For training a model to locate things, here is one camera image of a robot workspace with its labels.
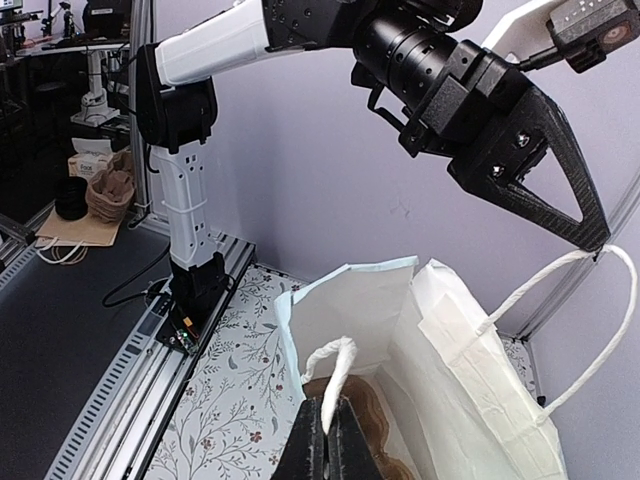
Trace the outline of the background tissue box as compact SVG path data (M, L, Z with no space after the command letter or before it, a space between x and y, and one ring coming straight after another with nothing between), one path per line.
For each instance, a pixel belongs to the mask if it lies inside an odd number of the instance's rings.
M91 180L99 171L107 168L114 151L110 139L72 138L75 153L68 159L70 177Z

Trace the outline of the background stack of carriers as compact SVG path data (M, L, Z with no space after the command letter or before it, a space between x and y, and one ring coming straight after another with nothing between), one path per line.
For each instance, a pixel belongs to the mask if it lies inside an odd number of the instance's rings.
M129 149L114 154L105 169L89 181L85 194L88 213L102 223L121 222L135 194L133 155Z

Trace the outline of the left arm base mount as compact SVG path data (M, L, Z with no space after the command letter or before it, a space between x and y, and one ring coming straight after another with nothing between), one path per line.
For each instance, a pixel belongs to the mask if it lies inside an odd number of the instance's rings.
M232 290L234 280L226 273L222 253L216 251L200 267L187 270L169 261L171 279L167 290L150 288L146 300L156 302L152 312L156 322L151 327L154 339L161 344L192 355L199 349L203 331L208 328L221 297Z

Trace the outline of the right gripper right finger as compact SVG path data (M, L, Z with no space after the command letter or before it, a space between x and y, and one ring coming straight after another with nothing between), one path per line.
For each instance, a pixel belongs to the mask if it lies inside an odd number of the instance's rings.
M341 397L327 435L327 478L382 479L350 402Z

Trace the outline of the brown cardboard cup carrier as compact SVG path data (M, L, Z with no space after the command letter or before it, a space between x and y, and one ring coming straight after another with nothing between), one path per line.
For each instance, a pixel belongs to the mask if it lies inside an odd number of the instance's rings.
M354 471L349 467L342 479L413 479L409 467L391 454L387 441L390 425L372 385L358 376L349 376L341 394L346 397L362 430L378 474Z

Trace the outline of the front aluminium rail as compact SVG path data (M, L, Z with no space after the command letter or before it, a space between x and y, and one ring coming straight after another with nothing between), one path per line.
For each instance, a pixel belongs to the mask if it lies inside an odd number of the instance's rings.
M80 475L132 380L180 360L156 341L168 309L165 235L123 229L71 266L16 249L1 273L1 475Z

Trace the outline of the background stack of lids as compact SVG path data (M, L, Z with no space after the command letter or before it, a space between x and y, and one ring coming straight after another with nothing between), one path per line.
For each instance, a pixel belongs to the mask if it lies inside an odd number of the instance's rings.
M67 177L56 182L54 207L59 217L67 221L82 219L88 213L85 195L88 182L82 177Z

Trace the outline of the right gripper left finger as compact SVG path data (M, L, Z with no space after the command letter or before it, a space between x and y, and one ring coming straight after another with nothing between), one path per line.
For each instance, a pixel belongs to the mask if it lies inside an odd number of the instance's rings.
M321 480L325 472L325 433L321 400L305 400L297 413L280 460L272 474L276 480Z

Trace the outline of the background robot stand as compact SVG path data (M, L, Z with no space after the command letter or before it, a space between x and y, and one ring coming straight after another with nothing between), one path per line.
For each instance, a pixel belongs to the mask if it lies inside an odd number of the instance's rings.
M80 111L70 117L72 123L97 128L118 117L121 112L108 104L107 90L103 86L101 62L109 51L116 51L120 45L107 44L96 49L88 48L83 54L88 67L88 91L82 96Z

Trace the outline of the white paper bag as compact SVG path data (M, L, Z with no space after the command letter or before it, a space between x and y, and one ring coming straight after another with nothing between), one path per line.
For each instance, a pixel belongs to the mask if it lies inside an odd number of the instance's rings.
M275 302L299 410L278 479L378 479L364 424L347 397L359 374L375 377L404 451L423 479L564 479L553 413L602 366L634 316L553 402L520 381L497 321L535 284L586 256L575 250L485 312L445 264L416 257L344 265Z

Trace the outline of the floral table mat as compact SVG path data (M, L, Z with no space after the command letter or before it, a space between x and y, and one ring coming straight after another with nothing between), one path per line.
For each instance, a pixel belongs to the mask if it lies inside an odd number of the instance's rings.
M518 473L470 397L419 329L416 259L345 265L305 284L262 266L239 284L181 395L151 479L267 479L301 402L321 394L333 360L307 383L308 356L350 337L349 376L368 381L390 425L387 446L413 479L514 479Z

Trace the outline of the background brown paper bag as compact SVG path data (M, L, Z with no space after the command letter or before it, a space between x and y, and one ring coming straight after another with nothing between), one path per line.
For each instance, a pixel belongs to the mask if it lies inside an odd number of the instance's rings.
M113 246L121 223L104 223L91 214L69 221L52 210L36 232L36 255L49 265L76 265L90 248Z

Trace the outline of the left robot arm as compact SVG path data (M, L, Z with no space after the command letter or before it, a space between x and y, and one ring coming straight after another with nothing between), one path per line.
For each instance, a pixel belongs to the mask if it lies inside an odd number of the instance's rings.
M206 245L202 165L218 115L213 77L298 52L349 49L353 85L411 156L448 159L467 193L595 252L610 236L595 185L557 104L521 66L454 38L478 1L244 1L136 53L136 119L160 161L170 226L170 320L198 336L232 288Z

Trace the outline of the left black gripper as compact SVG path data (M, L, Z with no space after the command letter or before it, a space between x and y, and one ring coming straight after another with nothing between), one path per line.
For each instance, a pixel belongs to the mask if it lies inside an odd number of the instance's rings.
M464 40L411 109L400 144L412 157L457 155L448 173L465 192L598 251L610 230L584 156L561 109L532 86Z

